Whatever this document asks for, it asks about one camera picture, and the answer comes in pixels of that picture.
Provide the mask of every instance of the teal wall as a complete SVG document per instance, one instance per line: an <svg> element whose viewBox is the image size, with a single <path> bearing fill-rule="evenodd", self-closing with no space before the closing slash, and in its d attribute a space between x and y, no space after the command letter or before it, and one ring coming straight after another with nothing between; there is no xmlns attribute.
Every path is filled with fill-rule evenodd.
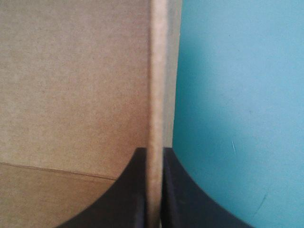
<svg viewBox="0 0 304 228"><path fill-rule="evenodd" d="M304 0L184 0L173 147L257 228L304 227Z"/></svg>

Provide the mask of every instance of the cardboard panel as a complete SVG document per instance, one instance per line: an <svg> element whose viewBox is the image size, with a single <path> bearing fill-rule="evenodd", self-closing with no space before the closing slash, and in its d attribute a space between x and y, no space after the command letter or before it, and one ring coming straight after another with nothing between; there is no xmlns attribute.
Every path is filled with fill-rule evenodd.
<svg viewBox="0 0 304 228"><path fill-rule="evenodd" d="M0 162L117 177L147 144L147 1L2 0L0 22Z"/></svg>
<svg viewBox="0 0 304 228"><path fill-rule="evenodd" d="M0 164L0 226L55 227L92 204L112 183L80 174Z"/></svg>
<svg viewBox="0 0 304 228"><path fill-rule="evenodd" d="M171 146L181 1L150 2L150 131L147 154L148 225L159 227L162 150Z"/></svg>
<svg viewBox="0 0 304 228"><path fill-rule="evenodd" d="M182 0L168 0L167 66L164 92L163 143L172 147L176 74L180 44Z"/></svg>

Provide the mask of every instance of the scratch mark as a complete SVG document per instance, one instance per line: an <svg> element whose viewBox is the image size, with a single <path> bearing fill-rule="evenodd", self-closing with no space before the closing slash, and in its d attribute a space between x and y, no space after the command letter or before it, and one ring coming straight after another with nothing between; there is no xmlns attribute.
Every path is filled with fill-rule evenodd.
<svg viewBox="0 0 304 228"><path fill-rule="evenodd" d="M258 213L258 211L261 209L261 207L262 207L263 203L265 202L267 196L268 196L268 192L266 192L266 194L264 195L264 197L262 199L262 202L260 203L260 205L256 209L255 213L252 215L252 219L256 216L256 214Z"/></svg>
<svg viewBox="0 0 304 228"><path fill-rule="evenodd" d="M237 154L236 147L234 146L233 140L231 140L231 142L232 142L232 147L233 147L233 150L234 150L234 154L236 155Z"/></svg>

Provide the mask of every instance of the brown cardboard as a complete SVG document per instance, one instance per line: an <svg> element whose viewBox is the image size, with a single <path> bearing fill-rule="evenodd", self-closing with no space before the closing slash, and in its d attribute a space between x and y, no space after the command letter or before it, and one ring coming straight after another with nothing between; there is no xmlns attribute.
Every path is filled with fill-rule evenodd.
<svg viewBox="0 0 304 228"><path fill-rule="evenodd" d="M167 67L164 92L164 146L172 147L182 0L168 0Z"/></svg>
<svg viewBox="0 0 304 228"><path fill-rule="evenodd" d="M0 1L1 227L70 218L136 147L148 147L148 218L159 224L180 10L181 0Z"/></svg>
<svg viewBox="0 0 304 228"><path fill-rule="evenodd" d="M0 227L51 228L92 204L113 180L0 164Z"/></svg>
<svg viewBox="0 0 304 228"><path fill-rule="evenodd" d="M159 227L162 150L172 145L181 0L150 1L148 227Z"/></svg>
<svg viewBox="0 0 304 228"><path fill-rule="evenodd" d="M147 145L145 0L0 2L0 162L117 178Z"/></svg>

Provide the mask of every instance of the turquoise background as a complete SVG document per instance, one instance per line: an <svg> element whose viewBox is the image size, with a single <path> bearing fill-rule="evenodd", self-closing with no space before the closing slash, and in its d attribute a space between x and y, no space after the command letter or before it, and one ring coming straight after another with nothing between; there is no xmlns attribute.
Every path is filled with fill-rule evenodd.
<svg viewBox="0 0 304 228"><path fill-rule="evenodd" d="M304 227L304 0L184 0L173 147L257 228Z"/></svg>

